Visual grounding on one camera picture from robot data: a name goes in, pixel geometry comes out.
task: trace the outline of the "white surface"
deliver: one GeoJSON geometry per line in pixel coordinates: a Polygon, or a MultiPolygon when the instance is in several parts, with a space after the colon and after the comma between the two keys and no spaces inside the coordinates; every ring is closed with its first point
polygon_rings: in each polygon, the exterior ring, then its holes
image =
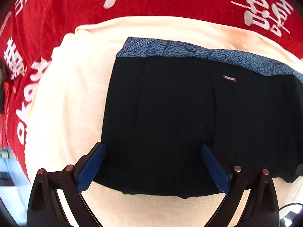
{"type": "Polygon", "coordinates": [[[65,212],[65,215],[69,221],[69,224],[73,227],[79,227],[74,215],[72,214],[71,209],[69,208],[69,204],[67,203],[67,200],[64,196],[63,190],[62,189],[57,189],[57,193],[61,202],[61,206],[65,212]]]}
{"type": "MultiPolygon", "coordinates": [[[[34,93],[25,145],[31,182],[39,168],[49,172],[62,170],[68,164],[75,164],[100,141],[112,67],[116,53],[128,37],[247,51],[303,69],[298,58],[273,41],[251,31],[209,22],[159,16],[120,18],[80,26],[53,50],[52,64],[34,93]]],[[[293,184],[279,178],[274,183],[281,207],[293,202],[302,178],[293,184]]],[[[94,182],[82,194],[104,227],[203,226],[224,197],[224,194],[188,199],[124,195],[94,182]]],[[[242,207],[247,195],[245,192],[242,207]]],[[[237,214],[233,224],[239,218],[237,214]]]]}

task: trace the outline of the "black cable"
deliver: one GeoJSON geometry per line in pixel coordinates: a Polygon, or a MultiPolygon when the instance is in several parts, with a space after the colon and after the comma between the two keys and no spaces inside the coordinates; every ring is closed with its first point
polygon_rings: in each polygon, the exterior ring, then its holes
{"type": "Polygon", "coordinates": [[[290,203],[290,204],[287,204],[287,205],[281,207],[281,208],[279,209],[279,211],[281,211],[283,208],[286,208],[286,207],[288,207],[288,206],[293,206],[293,205],[300,205],[300,206],[303,207],[303,204],[295,202],[295,203],[290,203]]]}

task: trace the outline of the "metal screw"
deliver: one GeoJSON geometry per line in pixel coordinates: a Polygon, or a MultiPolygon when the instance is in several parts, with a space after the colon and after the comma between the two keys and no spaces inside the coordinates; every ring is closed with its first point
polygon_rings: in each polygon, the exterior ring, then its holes
{"type": "Polygon", "coordinates": [[[234,171],[240,172],[242,168],[240,166],[234,166],[234,171]]]}
{"type": "Polygon", "coordinates": [[[68,172],[72,171],[73,169],[74,169],[73,165],[68,165],[68,166],[65,167],[65,170],[68,171],[68,172]]]}
{"type": "Polygon", "coordinates": [[[269,170],[263,169],[263,173],[264,173],[265,175],[269,175],[269,170]]]}
{"type": "Polygon", "coordinates": [[[45,172],[45,169],[43,169],[43,168],[41,168],[41,169],[38,170],[38,174],[39,175],[43,174],[44,172],[45,172]]]}

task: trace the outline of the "clothing label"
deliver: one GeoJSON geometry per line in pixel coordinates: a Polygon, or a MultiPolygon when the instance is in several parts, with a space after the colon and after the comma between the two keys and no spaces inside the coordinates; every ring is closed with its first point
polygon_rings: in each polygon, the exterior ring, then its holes
{"type": "Polygon", "coordinates": [[[237,82],[236,78],[231,78],[231,77],[228,77],[226,75],[223,75],[223,78],[234,81],[234,82],[237,82]]]}

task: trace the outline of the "window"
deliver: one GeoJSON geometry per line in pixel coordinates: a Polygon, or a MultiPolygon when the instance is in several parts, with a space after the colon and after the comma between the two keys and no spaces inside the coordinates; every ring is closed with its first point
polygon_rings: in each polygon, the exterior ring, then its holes
{"type": "Polygon", "coordinates": [[[14,186],[13,180],[9,173],[0,172],[0,186],[14,186]]]}

